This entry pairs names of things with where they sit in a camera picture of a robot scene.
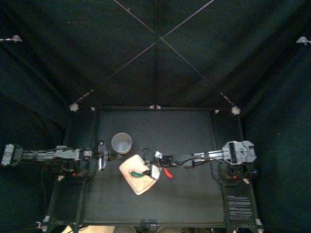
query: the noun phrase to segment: red object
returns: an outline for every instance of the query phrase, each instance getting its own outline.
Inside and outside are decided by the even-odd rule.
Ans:
[[[169,170],[168,170],[165,167],[163,167],[163,170],[164,170],[165,176],[167,176],[168,178],[173,178],[172,174],[169,173]]]

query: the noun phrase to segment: black curtain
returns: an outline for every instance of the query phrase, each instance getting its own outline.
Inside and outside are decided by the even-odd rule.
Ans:
[[[261,175],[255,192],[268,232],[311,228],[311,47],[295,47],[271,70],[256,93],[261,100],[244,120],[247,139],[256,146]]]
[[[1,9],[0,22],[0,38],[18,34]],[[0,42],[0,82],[0,158],[9,143],[24,149],[61,145],[67,100],[25,42]],[[36,232],[52,184],[53,177],[41,166],[0,168],[0,232]]]

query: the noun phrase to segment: black tent wall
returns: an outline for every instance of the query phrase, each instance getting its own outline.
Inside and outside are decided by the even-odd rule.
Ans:
[[[1,9],[0,22],[1,38],[18,33]],[[4,151],[5,144],[18,144],[25,149],[49,149],[61,145],[67,107],[25,43],[0,45],[0,83],[0,150]],[[0,232],[33,232],[34,222],[45,214],[44,192],[48,201],[52,184],[45,173],[41,177],[38,166],[1,167]]]
[[[311,49],[301,46],[259,89],[261,101],[244,120],[256,145],[255,193],[268,232],[309,232]]]

